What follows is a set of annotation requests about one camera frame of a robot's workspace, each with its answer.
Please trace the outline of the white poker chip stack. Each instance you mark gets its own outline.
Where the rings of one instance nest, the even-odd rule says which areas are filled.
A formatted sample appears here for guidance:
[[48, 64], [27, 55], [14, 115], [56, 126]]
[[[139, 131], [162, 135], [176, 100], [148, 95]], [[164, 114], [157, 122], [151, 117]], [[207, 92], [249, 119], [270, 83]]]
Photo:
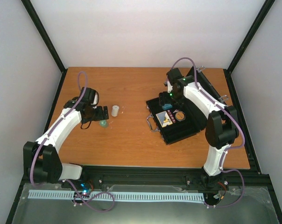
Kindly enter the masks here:
[[112, 111], [111, 111], [111, 116], [117, 117], [119, 113], [120, 107], [118, 105], [113, 105], [112, 106]]

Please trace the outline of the playing card deck box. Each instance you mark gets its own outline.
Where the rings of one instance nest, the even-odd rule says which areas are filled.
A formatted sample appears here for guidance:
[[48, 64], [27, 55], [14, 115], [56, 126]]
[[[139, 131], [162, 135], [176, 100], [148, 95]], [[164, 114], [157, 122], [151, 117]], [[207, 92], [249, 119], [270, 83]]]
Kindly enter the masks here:
[[168, 113], [166, 111], [157, 113], [155, 116], [156, 116], [157, 120], [159, 121], [162, 128], [170, 126], [170, 125], [173, 124], [170, 116], [168, 115]]

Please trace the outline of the green poker chip stack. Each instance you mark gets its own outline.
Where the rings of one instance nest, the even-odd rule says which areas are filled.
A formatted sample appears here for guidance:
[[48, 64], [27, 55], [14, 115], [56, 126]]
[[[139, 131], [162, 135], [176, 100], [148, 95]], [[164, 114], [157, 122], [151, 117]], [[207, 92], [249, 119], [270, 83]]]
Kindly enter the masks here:
[[103, 128], [107, 128], [108, 127], [108, 122], [106, 120], [101, 120], [99, 122], [99, 125]]

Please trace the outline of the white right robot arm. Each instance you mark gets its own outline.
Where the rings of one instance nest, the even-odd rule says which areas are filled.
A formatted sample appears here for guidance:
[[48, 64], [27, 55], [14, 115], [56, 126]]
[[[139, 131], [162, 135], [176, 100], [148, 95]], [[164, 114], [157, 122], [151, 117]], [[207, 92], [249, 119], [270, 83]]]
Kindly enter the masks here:
[[209, 151], [203, 166], [201, 185], [210, 189], [220, 180], [226, 155], [242, 131], [236, 109], [211, 95], [197, 80], [196, 69], [191, 68], [191, 71], [195, 74], [185, 77], [178, 68], [167, 72], [167, 91], [159, 94], [159, 104], [163, 110], [168, 110], [173, 106], [181, 108], [191, 103], [200, 111], [200, 115], [206, 117], [205, 138]]

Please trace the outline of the black poker set case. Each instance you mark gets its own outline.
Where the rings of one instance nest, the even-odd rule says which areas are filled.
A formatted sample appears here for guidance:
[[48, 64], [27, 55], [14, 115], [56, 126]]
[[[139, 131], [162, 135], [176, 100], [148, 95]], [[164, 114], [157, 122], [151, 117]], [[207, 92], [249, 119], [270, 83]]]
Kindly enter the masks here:
[[[194, 75], [195, 73], [190, 70], [188, 74]], [[225, 102], [223, 102], [219, 93], [214, 89], [205, 75], [202, 72], [198, 71], [196, 72], [196, 74], [197, 80], [204, 86], [204, 88], [220, 102], [227, 105]], [[163, 110], [159, 105], [159, 98], [157, 97], [146, 101], [146, 105], [148, 110], [150, 111], [150, 117], [153, 118], [157, 126], [156, 131], [160, 132], [166, 144], [173, 144], [175, 142], [196, 135], [202, 130], [205, 130], [206, 117], [204, 115], [200, 115], [200, 111], [197, 110], [196, 107], [191, 103], [188, 103], [186, 107], [183, 106], [181, 108], [177, 108], [176, 106], [173, 106], [171, 109]], [[155, 115], [163, 111], [166, 111], [169, 116], [171, 115], [170, 111], [172, 111], [174, 116], [173, 118], [175, 119], [176, 123], [162, 128]]]

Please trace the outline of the blue poker chip stack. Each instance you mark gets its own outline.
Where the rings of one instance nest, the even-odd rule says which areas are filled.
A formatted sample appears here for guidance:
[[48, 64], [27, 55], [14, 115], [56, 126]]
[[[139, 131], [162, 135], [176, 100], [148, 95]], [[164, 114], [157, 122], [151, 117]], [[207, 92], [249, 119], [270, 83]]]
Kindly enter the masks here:
[[171, 109], [171, 108], [172, 108], [171, 104], [165, 104], [165, 105], [162, 106], [163, 110], [168, 110], [168, 109]]

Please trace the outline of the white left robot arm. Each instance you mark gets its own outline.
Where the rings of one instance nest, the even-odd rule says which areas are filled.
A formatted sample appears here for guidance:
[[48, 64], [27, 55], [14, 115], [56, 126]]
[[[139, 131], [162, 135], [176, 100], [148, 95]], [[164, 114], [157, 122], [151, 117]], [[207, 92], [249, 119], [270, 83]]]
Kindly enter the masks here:
[[82, 166], [62, 163], [59, 150], [77, 125], [90, 125], [93, 121], [109, 118], [107, 106], [99, 106], [98, 103], [99, 93], [96, 90], [82, 88], [78, 97], [65, 103], [57, 120], [41, 137], [25, 143], [23, 168], [32, 185], [65, 179], [71, 179], [79, 188], [88, 184], [89, 176], [82, 172]]

